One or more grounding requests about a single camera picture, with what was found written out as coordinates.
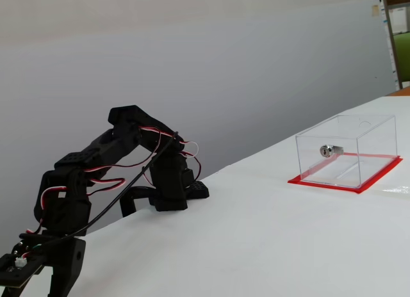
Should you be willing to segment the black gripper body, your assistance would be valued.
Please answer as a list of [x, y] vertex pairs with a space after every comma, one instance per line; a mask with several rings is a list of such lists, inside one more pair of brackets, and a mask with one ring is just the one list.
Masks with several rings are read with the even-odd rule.
[[83, 266], [86, 243], [84, 240], [65, 236], [52, 236], [47, 231], [41, 234], [19, 235], [29, 265], [52, 267], [56, 273], [78, 277]]

